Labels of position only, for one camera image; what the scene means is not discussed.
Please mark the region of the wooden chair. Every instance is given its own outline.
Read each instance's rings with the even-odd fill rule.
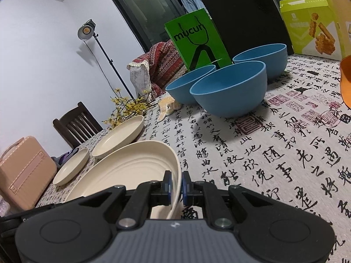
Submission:
[[[102,131],[101,125],[82,102],[78,103],[78,107],[64,114],[60,120],[54,119],[52,123],[72,148],[76,148]]]

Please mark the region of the window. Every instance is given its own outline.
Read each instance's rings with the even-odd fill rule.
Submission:
[[[177,0],[113,0],[145,52],[170,38],[164,24],[185,14]]]

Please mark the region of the blue bowl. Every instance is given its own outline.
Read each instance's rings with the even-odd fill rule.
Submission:
[[[190,89],[195,100],[210,114],[240,117],[257,107],[267,91],[266,64],[248,61],[221,68]]]
[[[173,81],[166,87],[166,91],[181,104],[192,105],[196,104],[196,100],[190,94],[189,90],[196,81],[200,80],[205,75],[215,71],[215,65],[207,65],[189,73],[184,74],[177,80]]]
[[[287,46],[282,43],[268,44],[249,49],[233,58],[234,63],[258,60],[267,66],[268,80],[277,78],[287,66]]]

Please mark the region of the calligraphy tablecloth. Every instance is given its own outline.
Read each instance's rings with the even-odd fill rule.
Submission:
[[[218,189],[240,184],[322,217],[336,233],[329,261],[348,263],[351,110],[343,103],[339,82],[339,62],[294,55],[248,115],[218,118],[200,106],[184,106],[156,123],[154,108],[145,117],[141,140],[169,144],[193,181],[210,181]],[[82,147],[92,150],[106,133]],[[38,206],[63,202],[93,163],[90,159],[66,186],[51,184]],[[184,217],[202,217],[201,209],[185,208]]]

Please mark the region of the lamp stand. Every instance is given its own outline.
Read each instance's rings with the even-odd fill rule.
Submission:
[[[127,85],[124,83],[124,81],[123,81],[123,79],[121,78],[120,74],[118,73],[117,69],[116,69],[115,66],[113,65],[113,60],[110,59],[110,58],[108,57],[108,55],[106,54],[105,50],[102,48],[102,45],[101,45],[101,43],[100,43],[99,40],[98,40],[98,36],[99,36],[99,35],[96,35],[95,33],[93,34],[93,37],[95,38],[95,40],[96,40],[96,42],[98,43],[99,47],[101,48],[102,52],[105,54],[106,58],[108,59],[108,62],[110,63],[112,69],[113,69],[113,70],[115,71],[115,73],[117,74],[119,80],[122,82],[124,88],[127,90],[127,92],[128,92],[128,94],[130,95],[130,97],[131,97],[132,99],[134,99],[132,93],[129,91]]]

